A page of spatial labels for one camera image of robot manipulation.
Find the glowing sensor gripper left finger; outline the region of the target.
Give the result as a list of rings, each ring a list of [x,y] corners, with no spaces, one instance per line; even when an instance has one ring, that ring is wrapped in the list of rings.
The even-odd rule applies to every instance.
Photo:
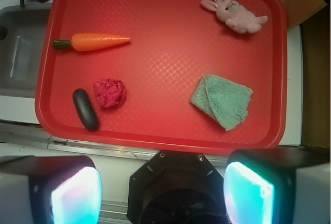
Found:
[[[1,223],[98,223],[101,198],[88,156],[1,157]]]

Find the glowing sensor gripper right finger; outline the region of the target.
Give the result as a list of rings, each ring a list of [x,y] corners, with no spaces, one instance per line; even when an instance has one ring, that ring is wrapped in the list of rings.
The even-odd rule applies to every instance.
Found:
[[[235,150],[223,192],[231,223],[330,223],[330,150]]]

